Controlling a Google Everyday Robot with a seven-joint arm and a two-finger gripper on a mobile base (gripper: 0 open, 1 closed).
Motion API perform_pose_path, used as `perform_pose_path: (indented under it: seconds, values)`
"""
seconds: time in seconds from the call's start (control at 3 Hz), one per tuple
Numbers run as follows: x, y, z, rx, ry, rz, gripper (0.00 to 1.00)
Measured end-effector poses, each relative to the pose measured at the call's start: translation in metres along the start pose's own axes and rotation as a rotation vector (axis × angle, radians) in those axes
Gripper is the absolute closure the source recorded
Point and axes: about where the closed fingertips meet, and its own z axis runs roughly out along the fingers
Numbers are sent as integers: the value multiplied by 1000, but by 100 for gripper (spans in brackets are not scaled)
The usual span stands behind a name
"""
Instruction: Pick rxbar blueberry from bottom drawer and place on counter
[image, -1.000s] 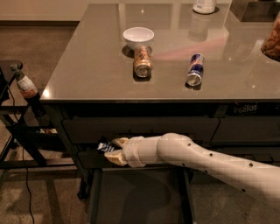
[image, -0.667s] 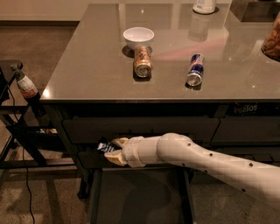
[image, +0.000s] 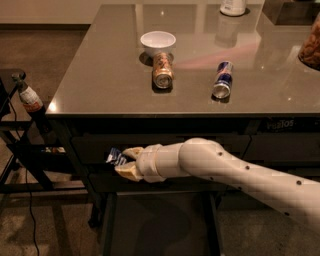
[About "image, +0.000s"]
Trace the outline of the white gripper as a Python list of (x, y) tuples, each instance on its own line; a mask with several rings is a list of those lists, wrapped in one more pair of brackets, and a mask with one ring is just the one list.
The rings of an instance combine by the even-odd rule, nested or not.
[(134, 182), (139, 182), (142, 179), (148, 183), (165, 181), (156, 168), (156, 155), (160, 147), (160, 144), (156, 144), (147, 146), (145, 149), (143, 147), (125, 149), (123, 154), (136, 160), (136, 163), (129, 162), (116, 166), (115, 171), (123, 178)]

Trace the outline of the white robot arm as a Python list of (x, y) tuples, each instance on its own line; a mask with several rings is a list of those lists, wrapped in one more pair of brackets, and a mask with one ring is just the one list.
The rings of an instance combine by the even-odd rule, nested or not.
[(319, 182), (245, 162), (203, 138), (129, 148), (123, 154), (133, 160), (115, 170), (126, 179), (155, 183), (193, 176), (222, 183), (320, 233)]

